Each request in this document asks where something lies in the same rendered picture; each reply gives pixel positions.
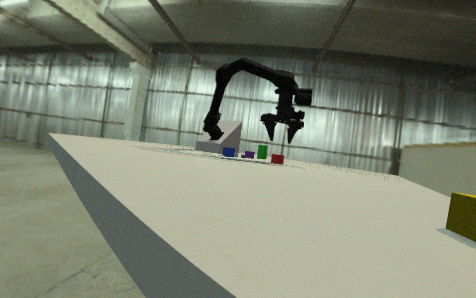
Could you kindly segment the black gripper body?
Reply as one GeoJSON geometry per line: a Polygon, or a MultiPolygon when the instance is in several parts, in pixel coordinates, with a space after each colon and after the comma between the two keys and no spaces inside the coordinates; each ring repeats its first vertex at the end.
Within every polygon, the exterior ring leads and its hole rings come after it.
{"type": "Polygon", "coordinates": [[[278,106],[276,106],[276,109],[278,109],[277,114],[272,114],[272,113],[262,114],[260,121],[262,121],[262,122],[279,122],[279,123],[288,124],[289,127],[304,128],[304,122],[302,120],[299,120],[299,121],[291,120],[289,117],[286,116],[286,114],[285,114],[285,116],[281,116],[283,107],[285,107],[285,105],[288,106],[288,109],[292,108],[292,105],[289,104],[289,103],[280,103],[280,104],[278,104],[278,106]]]}

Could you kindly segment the purple cube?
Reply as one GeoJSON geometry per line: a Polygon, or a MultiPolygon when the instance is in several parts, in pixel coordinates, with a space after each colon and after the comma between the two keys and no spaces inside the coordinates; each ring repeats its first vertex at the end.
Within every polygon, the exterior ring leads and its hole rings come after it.
{"type": "Polygon", "coordinates": [[[245,158],[252,158],[252,159],[254,159],[254,153],[255,153],[255,152],[245,151],[245,158]]]}

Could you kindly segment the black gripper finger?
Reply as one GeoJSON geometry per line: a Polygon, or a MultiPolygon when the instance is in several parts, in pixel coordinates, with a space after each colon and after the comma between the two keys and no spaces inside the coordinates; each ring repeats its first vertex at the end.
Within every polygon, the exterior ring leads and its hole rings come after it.
{"type": "Polygon", "coordinates": [[[288,127],[288,143],[291,144],[292,138],[297,130],[301,129],[300,127],[288,127]]]}
{"type": "Polygon", "coordinates": [[[267,129],[270,141],[273,141],[275,126],[277,125],[277,122],[263,122],[263,124],[267,129]]]}

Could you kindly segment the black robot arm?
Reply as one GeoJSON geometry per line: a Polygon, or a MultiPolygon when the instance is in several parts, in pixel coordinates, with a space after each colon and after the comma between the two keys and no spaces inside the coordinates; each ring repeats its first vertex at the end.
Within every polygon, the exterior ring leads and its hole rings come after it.
{"type": "MultiPolygon", "coordinates": [[[[295,95],[294,103],[297,106],[311,106],[312,101],[312,89],[299,88],[299,85],[295,82],[295,76],[292,72],[284,70],[274,70],[263,66],[257,62],[241,57],[239,60],[232,62],[231,64],[224,64],[215,73],[216,87],[212,98],[210,110],[204,119],[203,131],[208,132],[210,140],[219,140],[224,134],[217,125],[220,120],[221,113],[219,113],[219,107],[222,101],[222,97],[225,92],[225,88],[230,81],[233,74],[240,70],[245,70],[257,76],[267,79],[274,86],[277,87],[274,93],[278,95],[279,103],[289,103],[292,105],[293,95],[295,95]]],[[[281,116],[289,117],[291,120],[295,119],[299,121],[305,117],[305,112],[295,112],[294,108],[288,109],[285,105],[282,110],[281,116]]]]}

